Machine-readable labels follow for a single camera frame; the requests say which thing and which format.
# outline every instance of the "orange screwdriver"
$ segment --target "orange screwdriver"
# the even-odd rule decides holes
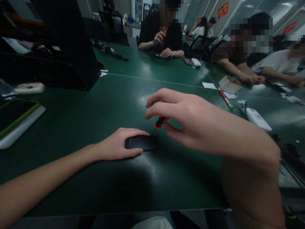
[[[169,118],[160,116],[159,119],[158,119],[158,121],[155,122],[155,129],[153,130],[151,136],[152,136],[153,133],[156,131],[156,129],[161,129],[162,124],[163,124],[164,122],[166,122],[167,120],[169,120]]]

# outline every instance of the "left hand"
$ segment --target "left hand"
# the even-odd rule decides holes
[[[174,52],[170,48],[166,48],[161,52],[162,58],[166,59],[174,55]]]
[[[126,149],[125,140],[137,135],[149,136],[149,133],[139,129],[120,128],[100,143],[92,145],[96,160],[119,160],[135,157],[143,153],[143,149]]]

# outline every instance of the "black shirt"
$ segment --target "black shirt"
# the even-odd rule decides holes
[[[139,44],[142,42],[153,41],[156,34],[160,32],[160,12],[150,13],[141,24],[141,32]],[[183,50],[182,44],[182,31],[180,23],[171,23],[168,31],[166,32],[166,37],[164,39],[163,48],[162,45],[156,45],[150,50],[155,52],[162,52],[166,48],[170,48],[172,51]]]

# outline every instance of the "cardboard box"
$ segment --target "cardboard box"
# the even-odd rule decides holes
[[[219,81],[219,87],[225,92],[234,94],[242,88],[242,85],[238,79],[226,75],[221,79],[221,81]]]

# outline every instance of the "phone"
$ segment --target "phone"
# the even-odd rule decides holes
[[[184,60],[184,62],[187,64],[187,65],[191,65],[191,66],[193,66],[194,64],[192,63],[192,61],[191,61],[191,59],[190,58],[186,58],[186,57],[184,57],[183,58],[183,60]]]
[[[141,148],[144,152],[153,152],[158,149],[159,141],[157,136],[138,135],[130,137],[125,141],[126,149]]]

